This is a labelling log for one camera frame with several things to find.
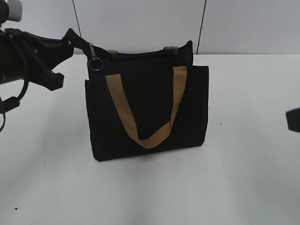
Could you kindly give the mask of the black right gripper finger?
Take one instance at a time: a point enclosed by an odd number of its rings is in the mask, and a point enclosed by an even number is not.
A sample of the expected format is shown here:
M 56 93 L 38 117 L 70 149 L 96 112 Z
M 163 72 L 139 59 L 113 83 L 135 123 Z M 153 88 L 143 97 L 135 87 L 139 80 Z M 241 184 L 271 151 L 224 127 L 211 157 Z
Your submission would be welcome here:
M 288 129 L 290 131 L 300 131 L 300 108 L 289 110 L 285 114 Z

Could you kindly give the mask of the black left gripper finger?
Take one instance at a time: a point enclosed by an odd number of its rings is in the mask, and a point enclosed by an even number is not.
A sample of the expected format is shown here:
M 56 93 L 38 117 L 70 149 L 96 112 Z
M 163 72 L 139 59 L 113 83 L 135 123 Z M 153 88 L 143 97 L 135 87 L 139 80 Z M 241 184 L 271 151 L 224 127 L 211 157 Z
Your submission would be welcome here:
M 54 69 L 57 65 L 73 56 L 74 48 L 60 39 L 51 39 L 25 32 L 25 39 L 44 64 Z
M 44 62 L 27 62 L 27 80 L 50 91 L 63 87 L 64 75 L 54 73 Z

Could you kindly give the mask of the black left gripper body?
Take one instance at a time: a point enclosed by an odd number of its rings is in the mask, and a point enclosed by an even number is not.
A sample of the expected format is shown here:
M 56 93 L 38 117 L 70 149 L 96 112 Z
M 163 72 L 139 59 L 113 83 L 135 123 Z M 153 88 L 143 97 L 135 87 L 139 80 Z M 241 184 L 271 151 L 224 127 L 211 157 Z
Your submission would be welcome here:
M 0 82 L 27 80 L 27 62 L 42 62 L 20 29 L 0 31 Z

